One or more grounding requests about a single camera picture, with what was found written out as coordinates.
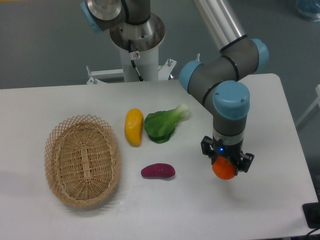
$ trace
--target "silver metal tube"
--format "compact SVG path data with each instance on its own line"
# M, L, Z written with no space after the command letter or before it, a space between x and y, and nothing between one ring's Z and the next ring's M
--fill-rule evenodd
M219 50L246 34L228 0L193 0L193 2Z

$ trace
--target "tabletop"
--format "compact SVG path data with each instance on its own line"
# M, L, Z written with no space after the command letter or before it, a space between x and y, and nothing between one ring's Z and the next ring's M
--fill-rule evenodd
M302 204L316 202L281 81L274 74L241 80L250 90L242 149L255 158L248 173L215 176L201 140L213 120L177 80L0 90L0 236L2 239L250 240L306 234ZM140 147L124 135L128 110L144 116L190 107L171 139ZM50 191L44 168L50 132L76 115L108 122L118 140L121 177L114 194L90 210L64 205ZM144 179L147 165L168 163L171 180Z

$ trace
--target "blue cap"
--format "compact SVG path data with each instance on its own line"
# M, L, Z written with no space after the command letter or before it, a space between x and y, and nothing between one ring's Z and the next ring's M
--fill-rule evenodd
M258 53L259 53L259 63L258 63L258 67L256 69L260 70L262 68L264 68L268 62L269 62L269 51L267 46L258 38L254 38L251 39L251 41L253 41L256 45L256 47L258 48Z
M200 61L190 61L181 69L179 74L179 82L187 92L191 76L200 64L203 63Z
M296 0L295 4L298 11L310 14L320 14L319 0Z
M95 22L95 20L92 18L89 10L87 9L87 6L85 4L85 2L83 1L80 4L80 7L82 8L82 11L84 12L86 19L88 20L90 26L92 27L93 31L95 33L102 33L103 31L101 30L101 28L97 25L97 23Z
M241 82L229 80L220 83L212 100L216 111L226 119L240 120L248 115L250 92Z

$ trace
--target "woven basket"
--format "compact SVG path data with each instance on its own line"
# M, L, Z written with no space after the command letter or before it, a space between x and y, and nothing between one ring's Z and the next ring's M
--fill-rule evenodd
M50 189L75 207L104 200L120 177L117 139L109 124L96 116L78 115L56 126L46 142L44 158Z

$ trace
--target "bok choy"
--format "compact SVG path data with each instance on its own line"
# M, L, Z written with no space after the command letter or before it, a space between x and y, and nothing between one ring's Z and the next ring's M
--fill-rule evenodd
M189 107L185 103L175 109L150 113L144 120L144 129L153 142L162 144L175 132L176 124L189 114Z

